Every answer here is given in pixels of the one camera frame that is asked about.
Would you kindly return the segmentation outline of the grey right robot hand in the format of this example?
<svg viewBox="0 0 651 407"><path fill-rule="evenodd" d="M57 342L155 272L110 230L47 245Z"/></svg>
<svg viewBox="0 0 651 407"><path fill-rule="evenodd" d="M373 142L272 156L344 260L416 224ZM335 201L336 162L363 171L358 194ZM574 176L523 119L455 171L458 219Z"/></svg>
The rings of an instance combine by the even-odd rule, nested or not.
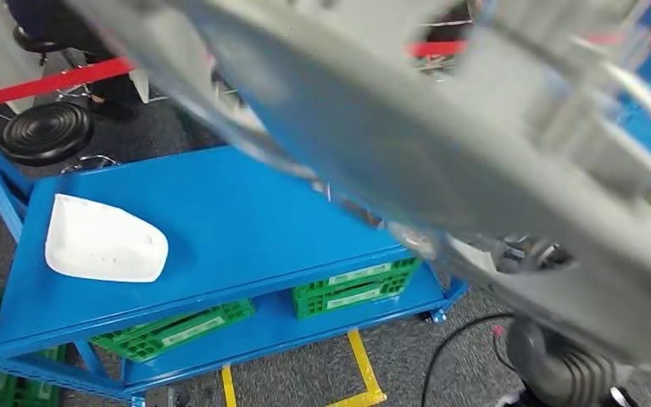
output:
<svg viewBox="0 0 651 407"><path fill-rule="evenodd" d="M510 324L506 354L522 379L553 378L562 363L548 352L547 330L525 316Z"/></svg>

